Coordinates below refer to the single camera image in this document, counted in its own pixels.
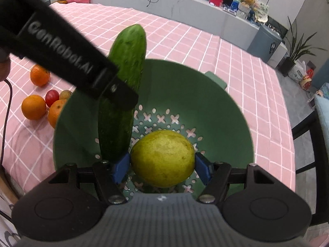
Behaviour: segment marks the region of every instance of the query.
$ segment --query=green colander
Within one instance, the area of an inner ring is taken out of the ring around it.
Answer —
[[[211,162],[246,167],[254,158],[250,132],[225,87],[212,73],[203,74],[178,63],[147,59],[134,114],[131,146],[152,131],[171,129],[186,136],[195,150]],[[76,90],[55,130],[56,169],[68,162],[90,167],[101,159],[97,118],[98,101]],[[241,186],[231,186],[230,192],[241,189]],[[82,188],[93,192],[93,186]],[[120,188],[129,200],[136,192],[191,192],[197,197],[204,185],[194,172],[177,186],[158,189],[144,183],[130,170]]]

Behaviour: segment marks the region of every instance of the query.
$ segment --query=metal bolt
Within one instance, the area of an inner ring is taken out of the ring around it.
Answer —
[[[114,93],[117,89],[117,86],[116,85],[112,85],[111,86],[111,92]]]
[[[215,201],[215,197],[213,195],[204,194],[199,197],[199,201],[202,203],[213,203]]]
[[[113,195],[109,197],[109,202],[112,204],[122,204],[125,202],[125,198],[120,195]]]

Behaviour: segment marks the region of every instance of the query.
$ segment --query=black plant pot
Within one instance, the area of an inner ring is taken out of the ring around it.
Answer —
[[[279,67],[279,71],[284,77],[286,77],[294,65],[296,65],[296,63],[290,57],[287,57],[282,63],[282,65]]]

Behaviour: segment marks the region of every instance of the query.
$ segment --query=potted plant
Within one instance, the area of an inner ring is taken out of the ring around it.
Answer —
[[[297,23],[295,24],[296,26],[296,31],[294,32],[292,29],[292,24],[290,22],[290,19],[288,17],[289,24],[290,24],[290,31],[292,34],[292,40],[290,41],[287,37],[285,37],[289,43],[290,46],[290,51],[289,51],[289,56],[285,59],[285,61],[282,63],[282,65],[279,67],[279,71],[284,75],[287,76],[289,71],[292,69],[292,67],[296,64],[296,60],[299,59],[303,55],[311,55],[311,56],[316,56],[313,54],[310,50],[311,49],[319,49],[323,51],[327,51],[326,49],[320,48],[320,47],[313,47],[310,44],[306,44],[317,32],[313,33],[310,37],[308,37],[304,42],[303,38],[304,35],[300,38],[299,42],[297,42]]]

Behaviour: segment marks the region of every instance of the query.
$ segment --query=tangerine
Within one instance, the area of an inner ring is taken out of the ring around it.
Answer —
[[[44,86],[49,82],[50,72],[40,65],[36,64],[32,67],[30,72],[31,82],[36,86]]]
[[[45,100],[38,95],[26,97],[22,102],[22,113],[29,120],[39,120],[47,111]]]
[[[62,111],[65,103],[66,103],[66,99],[57,100],[51,105],[51,107],[49,109],[48,121],[53,128],[56,127],[57,119],[58,119],[60,112]]]

